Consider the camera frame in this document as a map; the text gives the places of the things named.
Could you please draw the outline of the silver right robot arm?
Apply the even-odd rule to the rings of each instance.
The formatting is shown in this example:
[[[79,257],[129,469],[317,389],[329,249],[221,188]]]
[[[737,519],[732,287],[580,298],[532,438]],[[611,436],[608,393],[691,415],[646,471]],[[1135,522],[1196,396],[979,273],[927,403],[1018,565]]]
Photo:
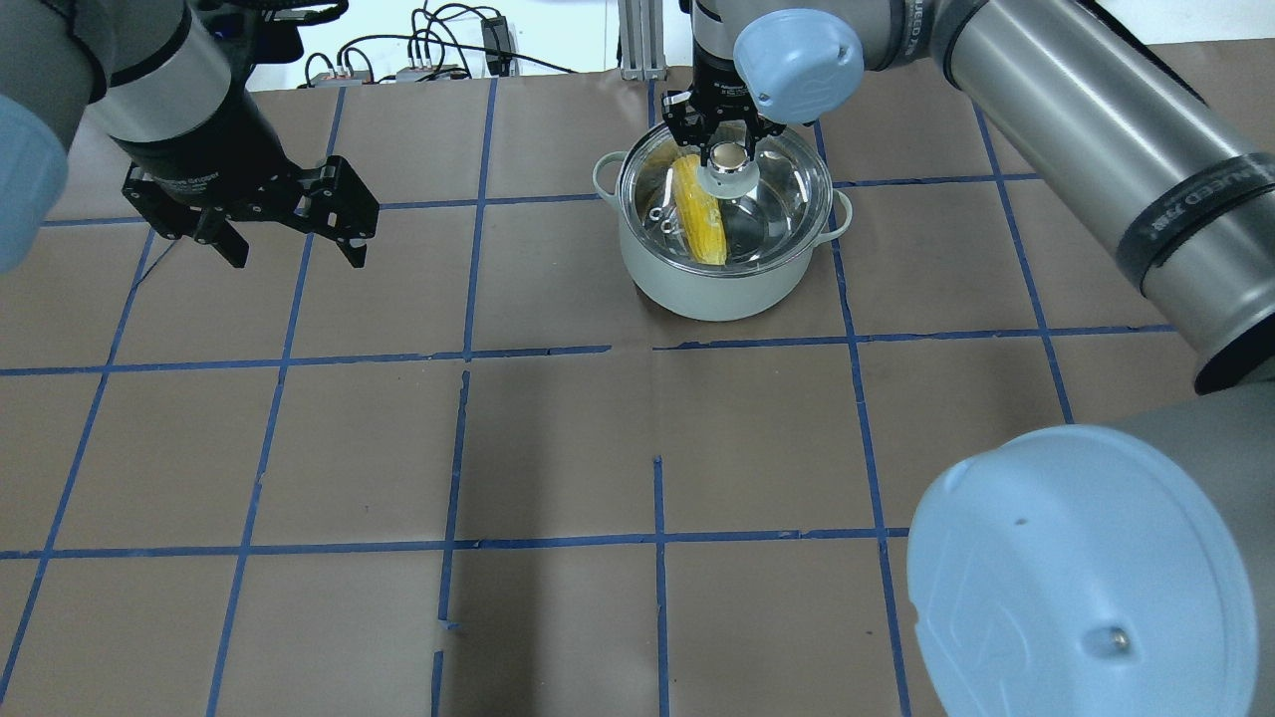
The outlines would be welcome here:
[[[646,302],[660,707],[674,716],[1272,713],[1272,381],[1187,344],[1040,180],[858,188],[843,334]]]

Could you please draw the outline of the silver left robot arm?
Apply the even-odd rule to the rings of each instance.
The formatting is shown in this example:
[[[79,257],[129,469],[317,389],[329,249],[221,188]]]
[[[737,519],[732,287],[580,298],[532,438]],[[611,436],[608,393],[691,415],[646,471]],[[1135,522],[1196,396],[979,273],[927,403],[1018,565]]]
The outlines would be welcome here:
[[[300,28],[346,1],[5,1],[3,269],[29,254],[68,186],[82,122],[127,156],[127,204],[158,233],[241,268],[240,222],[332,240],[354,268],[380,205],[342,157],[289,159],[246,83],[300,59]]]

